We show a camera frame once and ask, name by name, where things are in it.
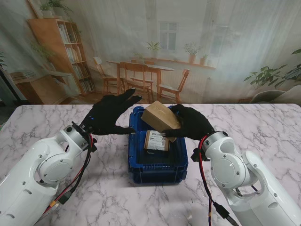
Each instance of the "black gloved hand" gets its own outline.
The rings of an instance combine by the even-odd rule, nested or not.
[[[214,132],[208,119],[200,112],[191,107],[183,105],[172,106],[174,113],[178,112],[178,119],[181,122],[180,129],[169,129],[162,132],[164,137],[188,137],[193,140],[201,140],[203,136]]]
[[[93,105],[80,126],[85,131],[95,135],[135,133],[133,128],[116,126],[116,121],[120,115],[141,100],[141,96],[131,97],[134,93],[135,89],[128,89],[124,94],[119,96],[104,96],[99,102]]]

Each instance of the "small cardboard box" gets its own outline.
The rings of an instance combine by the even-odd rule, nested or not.
[[[169,140],[162,137],[158,131],[148,130],[146,132],[144,149],[147,154],[160,154],[168,156],[169,154]]]
[[[141,119],[160,133],[166,129],[179,129],[181,127],[175,114],[159,101],[146,107]],[[168,139],[171,142],[176,140],[174,137]]]

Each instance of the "blue plastic crate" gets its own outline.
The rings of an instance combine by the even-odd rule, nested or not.
[[[136,130],[128,140],[128,172],[137,184],[178,184],[187,175],[188,158],[184,138],[170,142],[168,158],[150,158],[144,151],[147,130],[154,130],[142,121],[143,107],[130,114],[130,127]]]

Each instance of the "wall mural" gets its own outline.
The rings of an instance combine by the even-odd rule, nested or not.
[[[0,67],[32,104],[301,105],[299,0],[12,0]]]

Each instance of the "wooden bookshelf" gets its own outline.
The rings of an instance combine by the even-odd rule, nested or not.
[[[76,23],[55,19],[29,19],[28,23],[40,45],[53,51],[49,61],[57,71],[72,73],[82,95],[94,92],[81,37]]]

